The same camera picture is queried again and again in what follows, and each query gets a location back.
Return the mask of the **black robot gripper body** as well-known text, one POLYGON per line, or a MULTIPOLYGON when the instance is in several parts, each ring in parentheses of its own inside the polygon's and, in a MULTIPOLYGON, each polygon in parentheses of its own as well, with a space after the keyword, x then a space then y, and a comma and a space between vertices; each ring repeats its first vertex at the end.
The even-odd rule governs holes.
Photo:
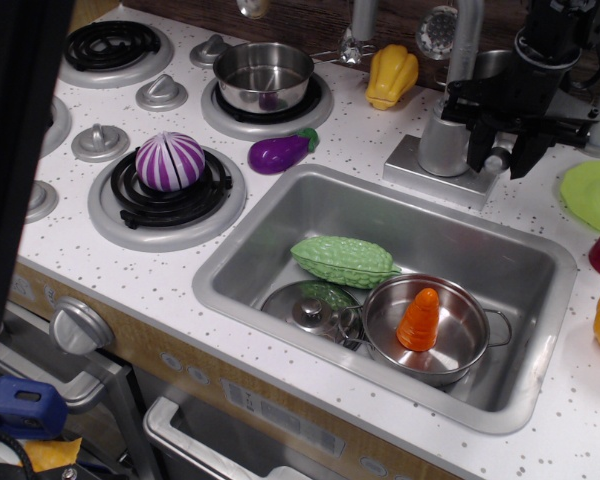
POLYGON ((597 83, 600 72, 578 83, 572 80, 571 71, 579 63, 580 53, 552 64, 517 48, 511 51, 504 83, 482 83, 472 77, 447 86, 442 118, 469 129, 478 118, 485 118, 501 132, 546 133, 559 143, 584 145, 591 126, 600 121, 600 109, 575 94, 597 83))

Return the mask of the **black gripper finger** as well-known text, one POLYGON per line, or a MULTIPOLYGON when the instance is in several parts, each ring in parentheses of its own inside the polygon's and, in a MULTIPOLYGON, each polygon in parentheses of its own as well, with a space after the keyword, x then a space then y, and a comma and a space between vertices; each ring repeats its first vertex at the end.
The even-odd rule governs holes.
POLYGON ((546 151, 554 145, 555 138, 546 133, 520 134, 512 150, 510 178, 519 179, 526 176, 546 151))
POLYGON ((499 131, 485 118, 478 118, 471 129, 467 149, 467 164, 479 173, 496 141, 499 131))

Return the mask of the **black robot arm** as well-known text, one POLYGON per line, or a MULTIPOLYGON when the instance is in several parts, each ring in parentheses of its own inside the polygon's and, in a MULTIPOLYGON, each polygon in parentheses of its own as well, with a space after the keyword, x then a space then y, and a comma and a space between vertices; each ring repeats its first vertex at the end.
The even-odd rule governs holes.
POLYGON ((532 1, 504 67, 491 76, 455 80, 442 111, 470 132, 467 163, 483 169, 498 133, 516 137, 509 170, 525 176, 556 144, 583 147, 600 109, 570 95, 583 83, 570 72, 585 50, 600 56, 600 1, 532 1))

